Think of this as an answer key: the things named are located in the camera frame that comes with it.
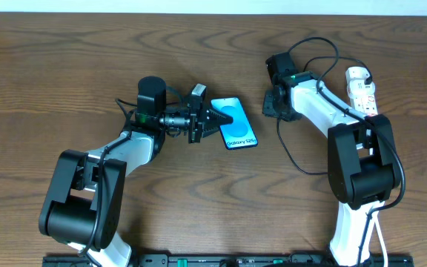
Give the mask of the blue Galaxy smartphone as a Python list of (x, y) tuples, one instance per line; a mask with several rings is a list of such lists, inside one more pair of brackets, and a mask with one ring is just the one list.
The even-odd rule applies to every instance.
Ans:
[(239, 98), (212, 99), (211, 106), (233, 119), (231, 124), (220, 126), (220, 132), (228, 150), (252, 148), (258, 145), (254, 130)]

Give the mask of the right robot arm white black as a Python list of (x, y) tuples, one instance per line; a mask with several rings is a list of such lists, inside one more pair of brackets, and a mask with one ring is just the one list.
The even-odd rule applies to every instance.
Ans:
[(370, 262), (371, 232), (378, 230), (380, 211), (393, 208), (404, 197), (406, 176), (397, 155), (390, 120), (368, 113), (359, 98), (374, 95), (367, 67), (346, 72), (349, 86), (346, 104), (319, 76), (299, 71), (290, 53), (269, 57), (266, 68), (272, 88), (265, 93), (263, 113), (278, 122), (307, 118), (327, 139), (328, 170), (325, 175), (339, 202), (337, 224), (329, 250), (339, 266), (363, 266)]

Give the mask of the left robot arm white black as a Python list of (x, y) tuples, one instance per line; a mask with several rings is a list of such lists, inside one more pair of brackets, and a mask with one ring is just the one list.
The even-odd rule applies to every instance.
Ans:
[(157, 76), (139, 80), (131, 111), (117, 99), (125, 122), (119, 137), (94, 150), (63, 151), (39, 215), (39, 231), (85, 257), (89, 266), (128, 266), (132, 248), (117, 233), (125, 179), (151, 162), (166, 136), (186, 134), (189, 143), (233, 122), (231, 116), (205, 103), (206, 86), (195, 85), (167, 103), (171, 88)]

